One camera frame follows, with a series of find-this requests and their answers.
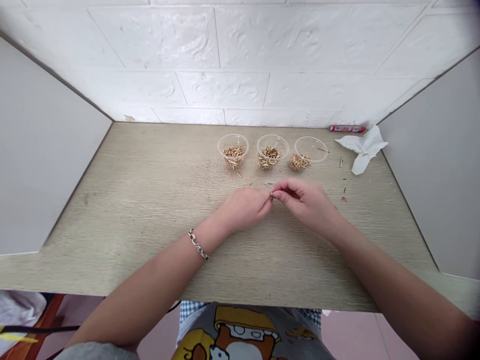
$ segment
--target silver chain bracelet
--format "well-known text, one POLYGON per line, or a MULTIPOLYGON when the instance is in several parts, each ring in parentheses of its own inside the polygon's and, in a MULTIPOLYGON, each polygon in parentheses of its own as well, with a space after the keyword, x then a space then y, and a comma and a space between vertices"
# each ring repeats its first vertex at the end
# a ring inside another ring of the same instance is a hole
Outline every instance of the silver chain bracelet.
POLYGON ((190 237, 191 243, 195 245, 196 250, 205 261, 210 260, 210 255, 207 255, 206 253, 204 253, 204 250, 197 242, 197 238, 195 237, 195 234, 192 233, 192 231, 193 229, 188 229, 188 236, 190 237))

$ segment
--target forearm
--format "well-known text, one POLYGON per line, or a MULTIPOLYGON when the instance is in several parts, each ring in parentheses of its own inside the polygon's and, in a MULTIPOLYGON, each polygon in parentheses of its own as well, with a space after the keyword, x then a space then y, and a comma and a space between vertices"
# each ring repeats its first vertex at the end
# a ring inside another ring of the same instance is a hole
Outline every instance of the forearm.
POLYGON ((455 305, 345 221, 329 240, 421 359, 461 359, 478 331, 455 305))
MULTIPOLYGON (((207 254, 229 236, 216 222, 215 215, 196 227, 194 234, 207 254)), ((67 347, 95 341, 134 349, 167 313, 204 262, 188 235, 183 236, 102 301, 67 347)))

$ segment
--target clear plastic cup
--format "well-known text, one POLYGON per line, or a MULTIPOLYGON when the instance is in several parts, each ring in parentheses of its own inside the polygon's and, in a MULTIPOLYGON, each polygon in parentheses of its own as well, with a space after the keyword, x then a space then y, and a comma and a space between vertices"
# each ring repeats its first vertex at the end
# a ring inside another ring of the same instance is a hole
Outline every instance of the clear plastic cup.
POLYGON ((303 136, 295 141, 295 153, 291 156, 288 167, 300 173, 309 168, 312 163, 325 160, 328 153, 327 146, 322 141, 315 137, 303 136))
POLYGON ((236 170, 242 165, 245 155, 249 152, 249 141, 242 135, 228 134, 218 141, 217 149, 227 167, 231 170, 236 170), (234 153, 238 147, 241 148, 243 154, 233 156, 232 153, 234 153))
POLYGON ((258 167, 262 170, 271 170, 281 159, 289 154, 290 148, 287 141, 278 135, 270 134, 262 136, 256 143, 258 151, 258 167), (269 157, 263 153, 266 149, 275 149, 279 155, 277 157, 269 157))

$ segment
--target table surface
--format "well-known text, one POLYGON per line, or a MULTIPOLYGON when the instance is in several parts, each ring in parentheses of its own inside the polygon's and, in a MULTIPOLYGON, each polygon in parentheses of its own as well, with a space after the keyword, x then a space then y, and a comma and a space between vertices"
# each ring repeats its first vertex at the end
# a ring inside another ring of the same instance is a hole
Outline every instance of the table surface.
MULTIPOLYGON (((480 282, 439 273, 383 154, 355 176, 351 167, 357 155, 334 141, 344 135, 306 128, 113 123, 41 251, 0 257, 0 288, 106 296, 207 218, 233 190, 268 189, 266 183, 294 176, 322 184, 348 221, 480 318, 480 282), (217 150, 220 137, 231 133, 250 142, 238 170, 241 178, 226 168, 217 150), (290 154, 298 138, 319 138, 328 157, 300 174, 288 168, 288 158, 262 171, 257 140, 272 133, 288 141, 290 154)), ((303 228, 278 201, 258 227, 231 236, 181 298, 378 310, 336 249, 303 228)))

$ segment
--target floor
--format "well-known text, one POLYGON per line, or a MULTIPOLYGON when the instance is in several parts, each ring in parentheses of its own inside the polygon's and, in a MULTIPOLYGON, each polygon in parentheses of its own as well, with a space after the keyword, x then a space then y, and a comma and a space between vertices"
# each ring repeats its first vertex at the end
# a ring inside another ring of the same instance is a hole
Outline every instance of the floor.
MULTIPOLYGON (((59 309, 64 326, 81 324, 102 301, 101 297, 67 295, 59 309)), ((167 314, 138 348, 141 360, 169 360, 175 350, 180 307, 167 314)), ((71 333, 50 335, 36 360, 46 360, 63 348, 71 333)), ((397 336, 383 315, 332 311, 322 315, 323 342, 337 360, 413 360, 418 357, 397 336)))

